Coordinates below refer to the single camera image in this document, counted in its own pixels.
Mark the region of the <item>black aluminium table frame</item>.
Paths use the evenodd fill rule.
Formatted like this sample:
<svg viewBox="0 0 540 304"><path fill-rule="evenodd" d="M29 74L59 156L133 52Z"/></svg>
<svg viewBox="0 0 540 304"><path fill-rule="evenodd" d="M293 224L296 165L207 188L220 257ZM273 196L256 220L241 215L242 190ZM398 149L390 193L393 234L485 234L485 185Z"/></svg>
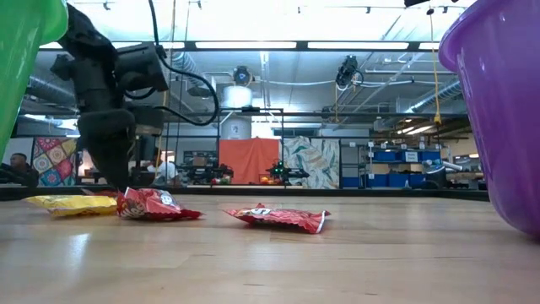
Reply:
<svg viewBox="0 0 540 304"><path fill-rule="evenodd" d="M84 189L91 192L112 191L106 185L92 187L21 187L19 185L0 185L0 201L18 200L39 195L79 195ZM171 194L183 195L221 195L221 196L294 196L294 197L396 197L396 198L450 198L476 201L489 201L487 191L479 190L421 190L421 189L305 189L280 186L215 186L215 187L167 187Z"/></svg>

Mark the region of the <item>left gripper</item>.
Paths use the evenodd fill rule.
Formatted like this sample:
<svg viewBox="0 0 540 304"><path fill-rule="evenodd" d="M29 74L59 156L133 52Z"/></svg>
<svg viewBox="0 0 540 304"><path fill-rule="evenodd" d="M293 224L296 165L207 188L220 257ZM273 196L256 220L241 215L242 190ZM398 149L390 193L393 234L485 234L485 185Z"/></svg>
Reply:
<svg viewBox="0 0 540 304"><path fill-rule="evenodd" d="M78 145L86 149L94 168L120 191L129 185L128 161L135 141L135 117L124 106L124 98L115 77L117 53L92 52L88 57L57 55L50 70L60 79L73 83L76 106ZM109 156L106 162L107 123L112 116Z"/></svg>

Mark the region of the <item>black round ceiling device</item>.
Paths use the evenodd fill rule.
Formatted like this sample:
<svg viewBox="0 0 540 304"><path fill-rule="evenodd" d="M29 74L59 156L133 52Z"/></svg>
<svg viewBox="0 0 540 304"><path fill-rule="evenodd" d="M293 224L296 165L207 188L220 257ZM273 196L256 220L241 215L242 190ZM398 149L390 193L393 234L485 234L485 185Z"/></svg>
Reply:
<svg viewBox="0 0 540 304"><path fill-rule="evenodd" d="M240 65L234 69L233 80L235 85L246 87L253 80L253 76L247 66Z"/></svg>

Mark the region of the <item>purple plastic bucket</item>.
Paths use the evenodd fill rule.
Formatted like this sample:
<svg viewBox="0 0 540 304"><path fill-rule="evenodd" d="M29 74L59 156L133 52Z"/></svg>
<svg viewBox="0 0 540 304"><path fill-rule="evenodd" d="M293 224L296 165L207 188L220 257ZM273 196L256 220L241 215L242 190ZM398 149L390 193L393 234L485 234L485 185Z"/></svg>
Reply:
<svg viewBox="0 0 540 304"><path fill-rule="evenodd" d="M540 0L477 0L439 60L458 75L490 202L540 238Z"/></svg>

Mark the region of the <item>background robot with green lights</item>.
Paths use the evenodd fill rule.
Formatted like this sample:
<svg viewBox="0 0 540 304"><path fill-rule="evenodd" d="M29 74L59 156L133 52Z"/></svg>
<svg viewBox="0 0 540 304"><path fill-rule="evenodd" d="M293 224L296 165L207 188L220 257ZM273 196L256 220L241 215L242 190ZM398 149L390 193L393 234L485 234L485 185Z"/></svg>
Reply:
<svg viewBox="0 0 540 304"><path fill-rule="evenodd" d="M278 160L276 163L267 169L270 177L274 180L283 184L284 186L290 186L290 179L300 179L308 178L310 175L302 168L290 168L287 167L282 160Z"/></svg>

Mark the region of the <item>orange cloth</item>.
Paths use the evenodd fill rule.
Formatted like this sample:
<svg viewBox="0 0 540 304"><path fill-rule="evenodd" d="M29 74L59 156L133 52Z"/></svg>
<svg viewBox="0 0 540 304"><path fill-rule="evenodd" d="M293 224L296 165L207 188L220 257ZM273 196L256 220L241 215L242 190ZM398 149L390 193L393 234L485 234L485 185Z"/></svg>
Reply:
<svg viewBox="0 0 540 304"><path fill-rule="evenodd" d="M278 158L279 141L271 138L221 139L219 162L232 169L233 184L259 183Z"/></svg>

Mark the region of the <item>colourful patterned cloth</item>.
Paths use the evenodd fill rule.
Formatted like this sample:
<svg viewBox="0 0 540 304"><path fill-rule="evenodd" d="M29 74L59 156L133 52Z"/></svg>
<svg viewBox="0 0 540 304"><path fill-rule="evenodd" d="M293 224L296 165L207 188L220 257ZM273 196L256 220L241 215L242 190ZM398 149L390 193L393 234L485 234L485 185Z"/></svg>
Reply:
<svg viewBox="0 0 540 304"><path fill-rule="evenodd" d="M34 138L32 166L38 171L39 186L75 185L76 146L75 138Z"/></svg>

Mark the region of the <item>leaf patterned panel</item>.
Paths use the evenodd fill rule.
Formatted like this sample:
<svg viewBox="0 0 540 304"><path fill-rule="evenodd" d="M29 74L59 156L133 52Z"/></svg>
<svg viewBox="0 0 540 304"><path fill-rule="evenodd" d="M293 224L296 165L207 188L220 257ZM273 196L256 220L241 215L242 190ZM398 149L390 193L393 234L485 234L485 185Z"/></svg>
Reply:
<svg viewBox="0 0 540 304"><path fill-rule="evenodd" d="M308 177L290 177L292 185L307 189L339 189L340 144L337 139L288 138L283 146L284 164L303 169Z"/></svg>

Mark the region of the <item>shelf with blue bins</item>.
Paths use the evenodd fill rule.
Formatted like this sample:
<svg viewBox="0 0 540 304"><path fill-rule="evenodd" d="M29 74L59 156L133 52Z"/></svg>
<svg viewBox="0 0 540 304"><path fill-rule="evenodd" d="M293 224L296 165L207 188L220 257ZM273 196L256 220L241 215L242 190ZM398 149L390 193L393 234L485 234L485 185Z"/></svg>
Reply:
<svg viewBox="0 0 540 304"><path fill-rule="evenodd" d="M425 180L426 162L439 165L440 144L415 146L387 141L340 145L339 185L341 188L416 187Z"/></svg>

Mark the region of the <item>plain yellow candy bag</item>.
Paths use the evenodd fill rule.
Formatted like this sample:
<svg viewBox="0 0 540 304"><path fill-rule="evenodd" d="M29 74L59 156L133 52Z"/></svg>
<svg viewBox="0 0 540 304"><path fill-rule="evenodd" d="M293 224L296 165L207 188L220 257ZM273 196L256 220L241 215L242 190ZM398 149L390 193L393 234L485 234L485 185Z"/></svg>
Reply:
<svg viewBox="0 0 540 304"><path fill-rule="evenodd" d="M43 195L25 198L51 216L115 215L116 200L106 196Z"/></svg>

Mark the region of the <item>person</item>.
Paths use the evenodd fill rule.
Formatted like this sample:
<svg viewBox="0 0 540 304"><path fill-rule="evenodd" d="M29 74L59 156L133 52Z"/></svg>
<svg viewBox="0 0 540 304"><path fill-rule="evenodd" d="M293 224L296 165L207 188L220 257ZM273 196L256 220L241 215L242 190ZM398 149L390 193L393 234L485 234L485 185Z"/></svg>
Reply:
<svg viewBox="0 0 540 304"><path fill-rule="evenodd" d="M14 153L10 164L0 164L0 183L14 183L25 187L37 187L39 172L27 163L27 156Z"/></svg>
<svg viewBox="0 0 540 304"><path fill-rule="evenodd" d="M178 181L179 173L176 165L163 161L158 148L154 148L152 159L145 164L145 168L154 174L152 184L155 186L173 186Z"/></svg>

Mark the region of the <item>white tank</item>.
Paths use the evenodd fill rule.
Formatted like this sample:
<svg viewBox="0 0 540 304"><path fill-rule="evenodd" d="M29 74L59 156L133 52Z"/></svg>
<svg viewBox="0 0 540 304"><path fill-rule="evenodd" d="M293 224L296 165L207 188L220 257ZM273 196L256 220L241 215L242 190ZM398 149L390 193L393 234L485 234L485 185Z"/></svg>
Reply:
<svg viewBox="0 0 540 304"><path fill-rule="evenodd" d="M224 118L220 123L221 139L251 138L251 117L244 115L243 110L252 106L252 91L244 86L228 86L224 88L221 104Z"/></svg>

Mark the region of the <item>green plastic bucket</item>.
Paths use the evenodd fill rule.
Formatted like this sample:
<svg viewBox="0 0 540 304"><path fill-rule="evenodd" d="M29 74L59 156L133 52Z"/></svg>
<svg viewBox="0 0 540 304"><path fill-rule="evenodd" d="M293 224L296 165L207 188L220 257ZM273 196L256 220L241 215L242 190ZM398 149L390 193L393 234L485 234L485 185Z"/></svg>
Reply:
<svg viewBox="0 0 540 304"><path fill-rule="evenodd" d="M0 160L40 47L67 28L66 0L0 0Z"/></svg>

